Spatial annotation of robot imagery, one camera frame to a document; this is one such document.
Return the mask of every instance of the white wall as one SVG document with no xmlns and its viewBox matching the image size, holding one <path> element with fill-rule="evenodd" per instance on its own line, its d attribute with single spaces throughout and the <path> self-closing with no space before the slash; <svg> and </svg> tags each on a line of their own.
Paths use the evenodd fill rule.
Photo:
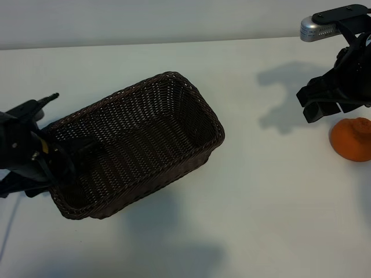
<svg viewBox="0 0 371 278">
<path fill-rule="evenodd" d="M 366 0 L 358 3 L 369 5 Z M 0 49 L 296 36 L 349 0 L 0 0 Z"/>
</svg>

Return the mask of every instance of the wicker basket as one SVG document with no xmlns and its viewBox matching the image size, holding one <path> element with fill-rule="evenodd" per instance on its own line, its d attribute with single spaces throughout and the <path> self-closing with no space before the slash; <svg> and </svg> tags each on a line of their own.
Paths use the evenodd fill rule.
<svg viewBox="0 0 371 278">
<path fill-rule="evenodd" d="M 224 140 L 218 118 L 190 82 L 166 72 L 60 119 L 57 140 L 93 136 L 89 170 L 51 196 L 69 219 L 109 217 L 197 169 Z"/>
</svg>

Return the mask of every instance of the woven basket bottom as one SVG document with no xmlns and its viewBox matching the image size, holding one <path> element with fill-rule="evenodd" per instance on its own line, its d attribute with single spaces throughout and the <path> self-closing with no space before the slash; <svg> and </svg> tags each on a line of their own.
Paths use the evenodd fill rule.
<svg viewBox="0 0 371 278">
<path fill-rule="evenodd" d="M 66 202 L 76 209 L 97 203 L 198 147 L 171 116 L 152 119 L 100 139 L 99 147 L 84 157 L 87 167 L 77 183 L 62 190 Z"/>
</svg>

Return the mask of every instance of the white table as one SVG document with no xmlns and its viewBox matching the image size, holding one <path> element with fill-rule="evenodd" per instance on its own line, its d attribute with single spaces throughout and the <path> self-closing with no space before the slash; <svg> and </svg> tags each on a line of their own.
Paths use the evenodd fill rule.
<svg viewBox="0 0 371 278">
<path fill-rule="evenodd" d="M 59 92 L 42 124 L 165 71 L 225 128 L 207 164 L 105 220 L 63 218 L 50 196 L 0 200 L 0 277 L 370 277 L 371 164 L 331 148 L 341 118 L 308 124 L 296 99 L 342 38 L 0 52 L 0 111 Z"/>
</svg>

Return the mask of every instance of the orange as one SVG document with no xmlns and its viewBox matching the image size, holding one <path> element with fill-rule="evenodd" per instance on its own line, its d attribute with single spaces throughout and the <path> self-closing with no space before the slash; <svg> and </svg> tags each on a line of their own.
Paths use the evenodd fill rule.
<svg viewBox="0 0 371 278">
<path fill-rule="evenodd" d="M 342 157 L 363 162 L 371 160 L 371 121 L 343 119 L 331 131 L 330 142 Z"/>
</svg>

